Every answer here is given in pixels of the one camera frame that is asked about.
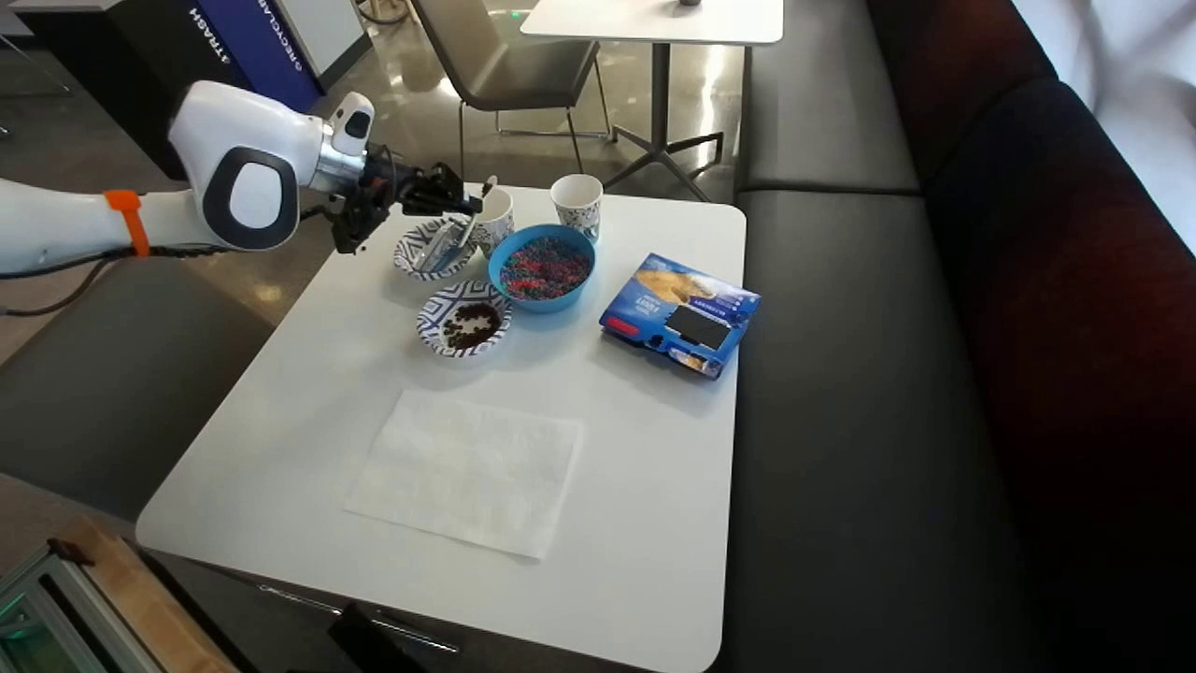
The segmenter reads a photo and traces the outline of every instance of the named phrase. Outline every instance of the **dark gray couch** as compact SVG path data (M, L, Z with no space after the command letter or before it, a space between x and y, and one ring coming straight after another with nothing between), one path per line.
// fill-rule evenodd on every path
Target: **dark gray couch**
M1196 668L1191 255L1008 0L785 20L719 668Z

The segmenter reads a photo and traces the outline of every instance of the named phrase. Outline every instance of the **paper cup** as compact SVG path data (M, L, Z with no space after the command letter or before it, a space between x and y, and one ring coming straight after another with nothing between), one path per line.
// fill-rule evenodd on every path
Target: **paper cup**
M580 229L583 235L589 235L598 245L598 229L602 229L602 179L587 176L587 174L571 174L561 176L548 187L548 199L556 205L561 225Z

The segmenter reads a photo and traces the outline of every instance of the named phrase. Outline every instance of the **background table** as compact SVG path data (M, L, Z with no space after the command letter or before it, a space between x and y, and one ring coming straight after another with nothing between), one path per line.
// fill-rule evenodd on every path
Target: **background table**
M669 54L673 44L769 44L780 40L785 0L704 0L680 7L676 0L538 0L524 24L524 35L583 39L583 40L649 40L649 136L627 136L642 148L642 157L607 179L610 187L632 174L661 160L676 179L689 179L669 154L719 144L720 131L669 144Z
M544 190L513 199L517 225L553 220ZM602 342L598 316L647 252L741 281L742 215L655 199L602 211L583 303L517 318L481 363L442 358L415 338L431 288L391 268L415 220L330 260L154 493L139 543L594 659L704 668L720 647L737 363L720 381L680 378ZM345 508L404 391L587 427L544 563Z

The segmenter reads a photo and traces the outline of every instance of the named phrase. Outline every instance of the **chair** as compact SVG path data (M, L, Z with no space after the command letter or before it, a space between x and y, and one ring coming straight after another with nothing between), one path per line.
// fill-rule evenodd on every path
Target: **chair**
M184 261L110 268L0 367L0 477L134 519L265 338Z
M481 0L410 0L410 7L451 90L461 94L461 106L457 106L461 176L462 176L462 106L481 111L563 109L571 160L577 167L583 167L571 109L587 88L589 69L598 80L602 120L607 120L602 140L614 140L594 40L504 39L493 28Z

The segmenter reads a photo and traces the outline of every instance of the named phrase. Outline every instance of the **blue box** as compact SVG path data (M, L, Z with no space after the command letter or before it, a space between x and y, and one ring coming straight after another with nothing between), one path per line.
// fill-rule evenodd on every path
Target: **blue box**
M710 275L647 255L598 326L690 373L719 378L737 357L757 297Z

